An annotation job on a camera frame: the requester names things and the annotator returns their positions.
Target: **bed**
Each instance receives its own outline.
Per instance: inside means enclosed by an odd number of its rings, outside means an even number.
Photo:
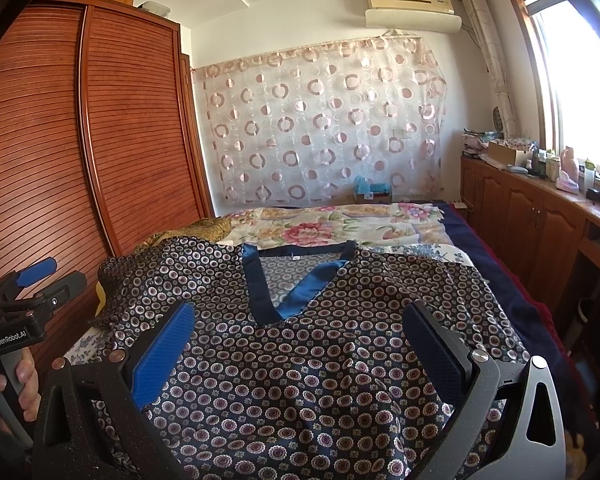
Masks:
[[[247,243],[261,250],[274,250],[289,244],[316,247],[356,240],[371,251],[474,266],[488,283],[524,348],[530,354],[543,356],[549,363],[567,433],[568,478],[577,478],[597,453],[600,436],[583,401],[578,375],[555,333],[547,308],[528,296],[516,277],[451,205],[260,208],[228,217],[232,220],[232,232],[219,242],[227,246]],[[91,328],[67,357],[74,364],[84,362],[109,339],[108,331]]]

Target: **sheer curtain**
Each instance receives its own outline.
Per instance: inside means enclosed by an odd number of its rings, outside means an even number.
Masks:
[[[462,0],[462,4],[469,15],[475,35],[478,37],[482,55],[487,63],[491,90],[495,94],[496,104],[502,118],[504,136],[506,139],[515,139],[520,136],[518,120],[511,106],[509,89],[507,89],[507,67],[493,16],[486,0]]]
[[[224,208],[349,202],[359,175],[397,196],[440,188],[446,82],[420,37],[270,52],[198,69],[194,80]]]

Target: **patterned shirt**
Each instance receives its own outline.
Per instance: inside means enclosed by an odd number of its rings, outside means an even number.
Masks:
[[[192,478],[404,479],[453,407],[402,332],[423,300],[470,348],[528,360],[478,271],[353,243],[258,251],[172,238],[110,258],[99,272],[112,329],[101,355],[129,348],[178,300],[195,306],[190,342],[147,417]],[[133,470],[102,402],[100,424]],[[494,404],[458,476],[494,440]]]

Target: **storage box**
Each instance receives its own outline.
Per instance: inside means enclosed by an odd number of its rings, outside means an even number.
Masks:
[[[367,195],[365,197],[365,195],[362,193],[354,193],[353,202],[355,202],[356,204],[391,204],[392,194],[372,192],[370,193],[370,196]]]
[[[512,148],[508,148],[507,146],[490,142],[487,149],[487,156],[491,157],[493,160],[501,162],[502,164],[510,164],[512,166],[524,168],[526,166],[526,160],[531,158],[532,153],[521,152],[520,150],[514,150]]]

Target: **air conditioner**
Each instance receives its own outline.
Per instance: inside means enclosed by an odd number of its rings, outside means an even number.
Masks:
[[[366,26],[456,33],[462,19],[451,0],[367,0]]]

